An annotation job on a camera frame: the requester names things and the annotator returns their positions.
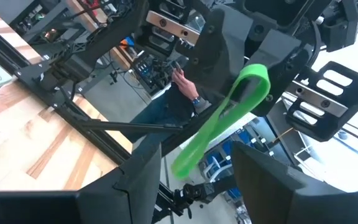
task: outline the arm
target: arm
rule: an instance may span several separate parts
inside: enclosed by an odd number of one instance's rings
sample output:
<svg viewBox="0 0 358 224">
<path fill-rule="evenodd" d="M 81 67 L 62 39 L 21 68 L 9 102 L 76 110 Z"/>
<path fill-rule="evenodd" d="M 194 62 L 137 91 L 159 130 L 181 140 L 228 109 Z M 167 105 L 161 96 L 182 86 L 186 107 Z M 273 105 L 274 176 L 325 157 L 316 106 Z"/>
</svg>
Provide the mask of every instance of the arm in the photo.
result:
<svg viewBox="0 0 358 224">
<path fill-rule="evenodd" d="M 179 90 L 193 102 L 196 113 L 200 114 L 206 108 L 208 108 L 211 103 L 200 97 L 198 94 L 195 84 L 185 78 L 183 70 L 174 69 L 172 73 L 172 80 L 178 85 Z"/>
</svg>

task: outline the blue jeans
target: blue jeans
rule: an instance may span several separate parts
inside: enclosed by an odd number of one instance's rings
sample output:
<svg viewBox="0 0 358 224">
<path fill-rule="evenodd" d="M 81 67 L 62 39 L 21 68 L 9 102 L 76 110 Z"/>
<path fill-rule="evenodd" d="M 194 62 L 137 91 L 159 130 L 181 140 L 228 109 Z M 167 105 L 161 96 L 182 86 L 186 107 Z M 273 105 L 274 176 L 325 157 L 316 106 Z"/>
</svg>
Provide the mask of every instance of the blue jeans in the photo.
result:
<svg viewBox="0 0 358 224">
<path fill-rule="evenodd" d="M 181 125 L 177 119 L 170 113 L 165 95 L 154 99 L 143 111 L 141 111 L 131 123 L 137 124 L 172 124 Z M 139 133 L 139 132 L 122 132 L 130 142 L 135 143 L 141 137 L 146 137 L 135 149 L 136 153 L 148 150 L 151 147 L 158 147 L 160 142 L 166 140 L 172 133 Z"/>
</svg>

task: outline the green strap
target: green strap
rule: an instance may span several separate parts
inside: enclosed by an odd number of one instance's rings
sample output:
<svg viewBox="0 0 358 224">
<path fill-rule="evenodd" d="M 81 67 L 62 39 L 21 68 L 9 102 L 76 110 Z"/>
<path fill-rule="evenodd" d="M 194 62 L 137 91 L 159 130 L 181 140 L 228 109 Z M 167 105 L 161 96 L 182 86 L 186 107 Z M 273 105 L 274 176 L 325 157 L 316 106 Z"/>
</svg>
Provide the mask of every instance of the green strap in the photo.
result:
<svg viewBox="0 0 358 224">
<path fill-rule="evenodd" d="M 223 109 L 230 101 L 230 97 L 233 94 L 236 86 L 245 78 L 256 77 L 260 79 L 255 91 L 244 102 L 239 103 L 223 118 L 219 119 Z M 212 116 L 205 122 L 200 128 L 196 136 L 190 141 L 184 150 L 173 162 L 171 169 L 173 174 L 182 179 L 189 175 L 190 171 L 197 165 L 200 159 L 204 155 L 204 151 L 207 148 L 210 141 L 218 137 L 227 128 L 229 128 L 236 121 L 241 119 L 251 110 L 253 110 L 260 102 L 262 102 L 270 90 L 270 81 L 267 74 L 267 68 L 261 64 L 253 64 L 244 67 L 237 80 L 234 82 L 229 94 L 223 100 L 222 104 Z"/>
</svg>

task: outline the wooden surface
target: wooden surface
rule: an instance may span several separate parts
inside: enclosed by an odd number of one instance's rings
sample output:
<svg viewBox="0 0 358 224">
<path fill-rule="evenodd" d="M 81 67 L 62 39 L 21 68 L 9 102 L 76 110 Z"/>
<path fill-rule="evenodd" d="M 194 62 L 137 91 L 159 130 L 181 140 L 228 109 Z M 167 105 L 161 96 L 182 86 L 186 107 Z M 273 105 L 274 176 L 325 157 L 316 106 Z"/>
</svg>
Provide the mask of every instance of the wooden surface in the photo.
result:
<svg viewBox="0 0 358 224">
<path fill-rule="evenodd" d="M 70 6 L 73 9 L 73 12 L 78 13 L 83 11 L 83 7 L 81 6 L 80 3 L 78 3 L 77 0 L 66 0 L 67 1 L 67 5 Z M 97 19 L 99 22 L 106 22 L 107 16 L 104 14 L 104 12 L 102 10 L 97 10 L 98 15 L 97 15 Z M 79 16 L 79 18 L 84 22 L 84 24 L 86 25 L 86 29 L 90 32 L 93 32 L 94 30 L 96 30 L 96 24 L 95 22 L 92 20 L 92 18 L 87 14 L 84 13 L 82 15 Z M 121 68 L 123 70 L 128 70 L 130 69 L 131 65 L 130 63 L 126 60 L 126 58 L 122 55 L 122 53 L 120 53 L 120 51 L 118 51 L 117 48 L 112 48 L 110 50 L 110 54 L 111 57 L 118 62 L 121 65 Z"/>
<path fill-rule="evenodd" d="M 0 34 L 31 62 L 40 56 L 0 19 Z M 106 120 L 86 99 L 76 104 Z M 132 144 L 109 134 L 129 152 Z M 18 81 L 0 89 L 0 190 L 73 190 L 116 165 Z"/>
</svg>

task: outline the person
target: person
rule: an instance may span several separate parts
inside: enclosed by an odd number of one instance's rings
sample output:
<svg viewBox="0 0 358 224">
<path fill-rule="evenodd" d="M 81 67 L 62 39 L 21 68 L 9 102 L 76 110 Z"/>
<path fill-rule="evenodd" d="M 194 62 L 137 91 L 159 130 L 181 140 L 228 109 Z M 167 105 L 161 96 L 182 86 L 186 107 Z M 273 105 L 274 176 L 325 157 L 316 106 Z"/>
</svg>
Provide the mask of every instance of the person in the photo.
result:
<svg viewBox="0 0 358 224">
<path fill-rule="evenodd" d="M 193 82 L 186 79 L 182 69 L 174 68 L 171 88 L 147 105 L 131 123 L 183 126 L 194 113 L 201 113 L 217 100 L 214 95 L 197 88 Z M 172 133 L 122 133 L 132 143 L 146 135 L 135 152 L 155 147 L 172 135 Z"/>
</svg>

